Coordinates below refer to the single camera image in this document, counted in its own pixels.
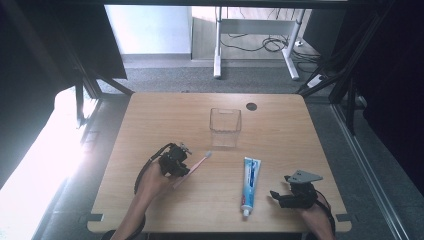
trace gray mat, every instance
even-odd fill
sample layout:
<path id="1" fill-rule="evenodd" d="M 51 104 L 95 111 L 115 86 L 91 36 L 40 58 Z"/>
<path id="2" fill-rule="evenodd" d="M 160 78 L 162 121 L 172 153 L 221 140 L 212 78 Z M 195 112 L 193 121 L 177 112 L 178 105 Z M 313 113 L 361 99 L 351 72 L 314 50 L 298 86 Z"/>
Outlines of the gray mat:
<path id="1" fill-rule="evenodd" d="M 136 92 L 219 92 L 219 93 L 293 93 L 310 76 L 299 72 L 300 79 L 293 81 L 285 67 L 232 67 L 222 68 L 221 79 L 213 78 L 213 68 L 145 68 L 126 69 L 128 80 L 117 79 Z M 119 93 L 99 81 L 106 93 Z M 314 95 L 328 96 L 331 86 Z"/>

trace table surface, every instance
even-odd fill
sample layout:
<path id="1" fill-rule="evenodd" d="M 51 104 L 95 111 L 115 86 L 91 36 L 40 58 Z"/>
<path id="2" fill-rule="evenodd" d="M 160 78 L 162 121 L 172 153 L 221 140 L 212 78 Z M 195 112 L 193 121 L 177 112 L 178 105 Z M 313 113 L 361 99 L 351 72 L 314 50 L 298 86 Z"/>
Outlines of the table surface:
<path id="1" fill-rule="evenodd" d="M 247 103 L 255 103 L 250 111 Z M 240 109 L 242 130 L 236 148 L 212 147 L 211 108 Z M 157 197 L 147 211 L 146 232 L 304 232 L 291 209 L 282 209 L 270 190 L 290 194 L 284 175 L 304 170 L 324 177 L 314 182 L 330 202 L 333 215 L 346 209 L 303 98 L 292 94 L 135 93 L 115 142 L 92 214 L 93 232 L 116 229 L 133 198 L 135 179 L 165 144 L 184 142 L 193 166 L 211 158 L 176 190 Z M 255 205 L 247 220 L 240 210 L 244 157 L 262 160 Z M 337 231 L 351 228 L 337 222 Z"/>

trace desk leg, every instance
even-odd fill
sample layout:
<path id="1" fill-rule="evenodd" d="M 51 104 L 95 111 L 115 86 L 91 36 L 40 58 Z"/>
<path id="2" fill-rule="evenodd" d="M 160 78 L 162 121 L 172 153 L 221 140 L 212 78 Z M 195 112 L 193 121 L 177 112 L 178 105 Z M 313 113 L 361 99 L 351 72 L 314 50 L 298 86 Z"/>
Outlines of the desk leg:
<path id="1" fill-rule="evenodd" d="M 297 73 L 296 67 L 293 64 L 293 60 L 291 59 L 291 53 L 293 51 L 294 43 L 296 42 L 297 34 L 300 30 L 300 26 L 302 26 L 303 15 L 305 15 L 305 9 L 300 9 L 300 13 L 297 15 L 296 24 L 294 25 L 290 35 L 289 46 L 282 50 L 284 59 L 286 60 L 287 67 L 290 72 L 290 76 L 293 80 L 298 80 L 299 74 Z"/>
<path id="2" fill-rule="evenodd" d="M 221 22 L 222 22 L 222 7 L 218 8 L 218 17 L 216 19 L 216 44 L 215 56 L 213 62 L 213 77 L 221 77 Z"/>
<path id="3" fill-rule="evenodd" d="M 79 72 L 76 72 L 75 77 L 75 98 L 77 103 L 77 128 L 85 124 L 84 117 L 84 81 Z"/>

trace toothpaste tube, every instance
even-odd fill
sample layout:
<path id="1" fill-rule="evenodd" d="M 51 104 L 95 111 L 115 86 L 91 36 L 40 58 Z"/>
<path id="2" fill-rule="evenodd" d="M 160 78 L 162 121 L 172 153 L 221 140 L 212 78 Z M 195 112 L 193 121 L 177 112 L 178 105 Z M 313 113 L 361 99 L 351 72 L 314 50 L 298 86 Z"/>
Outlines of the toothpaste tube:
<path id="1" fill-rule="evenodd" d="M 256 182 L 258 180 L 260 167 L 261 160 L 248 157 L 244 158 L 244 184 L 243 196 L 241 200 L 241 210 L 243 210 L 244 217 L 248 217 L 253 210 Z"/>

